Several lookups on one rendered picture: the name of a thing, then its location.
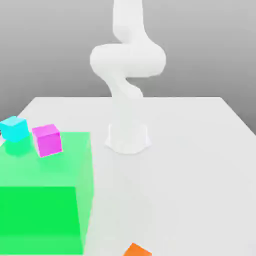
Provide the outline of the small magenta cube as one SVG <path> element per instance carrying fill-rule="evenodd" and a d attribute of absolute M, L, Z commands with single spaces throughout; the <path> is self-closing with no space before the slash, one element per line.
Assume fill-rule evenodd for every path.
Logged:
<path fill-rule="evenodd" d="M 44 158 L 63 151 L 61 134 L 54 124 L 34 127 L 31 131 L 39 157 Z"/>

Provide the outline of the small cyan cube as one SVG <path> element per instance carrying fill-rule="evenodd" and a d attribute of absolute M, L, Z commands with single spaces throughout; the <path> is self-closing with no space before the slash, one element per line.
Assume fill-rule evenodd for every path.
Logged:
<path fill-rule="evenodd" d="M 3 139 L 13 143 L 19 142 L 30 134 L 27 120 L 17 116 L 10 116 L 0 121 L 0 131 Z"/>

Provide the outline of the small orange cube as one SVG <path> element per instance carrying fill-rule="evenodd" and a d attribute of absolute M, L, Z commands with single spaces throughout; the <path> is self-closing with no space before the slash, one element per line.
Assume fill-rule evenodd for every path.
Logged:
<path fill-rule="evenodd" d="M 152 253 L 136 243 L 132 243 L 122 256 L 152 256 Z"/>

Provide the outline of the large green box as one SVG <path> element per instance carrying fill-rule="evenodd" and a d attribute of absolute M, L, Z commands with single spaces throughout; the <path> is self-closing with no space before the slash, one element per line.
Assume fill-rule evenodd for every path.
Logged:
<path fill-rule="evenodd" d="M 62 132 L 38 156 L 31 136 L 0 145 L 0 255 L 82 255 L 94 196 L 91 136 Z"/>

